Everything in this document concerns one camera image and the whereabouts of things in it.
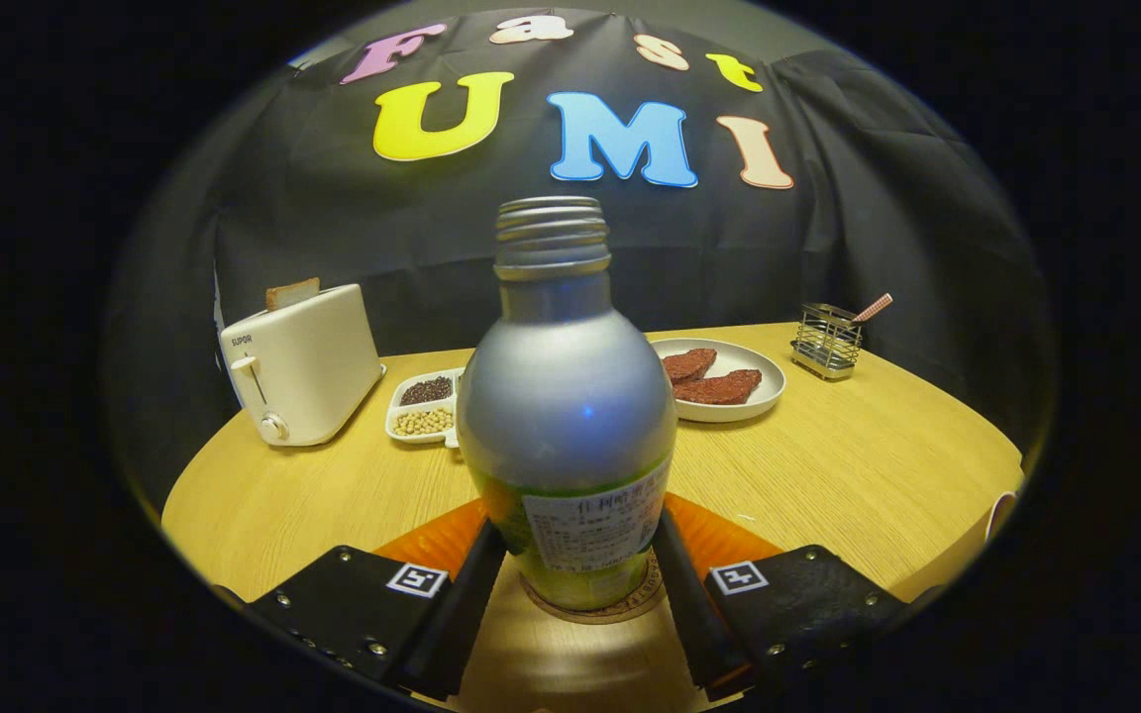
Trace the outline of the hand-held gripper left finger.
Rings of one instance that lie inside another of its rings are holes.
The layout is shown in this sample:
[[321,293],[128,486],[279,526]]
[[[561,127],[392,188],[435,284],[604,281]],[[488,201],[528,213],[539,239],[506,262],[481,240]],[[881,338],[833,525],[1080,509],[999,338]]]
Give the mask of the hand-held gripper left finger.
[[371,684],[447,700],[504,556],[475,499],[375,550],[331,546],[238,608]]

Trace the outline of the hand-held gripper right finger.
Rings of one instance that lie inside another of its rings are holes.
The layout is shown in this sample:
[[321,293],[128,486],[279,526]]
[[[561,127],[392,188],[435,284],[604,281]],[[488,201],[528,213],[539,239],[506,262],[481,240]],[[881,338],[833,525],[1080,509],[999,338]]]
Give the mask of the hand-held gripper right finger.
[[828,548],[784,550],[691,500],[663,501],[654,556],[693,684],[711,699],[841,680],[928,595],[899,597]]

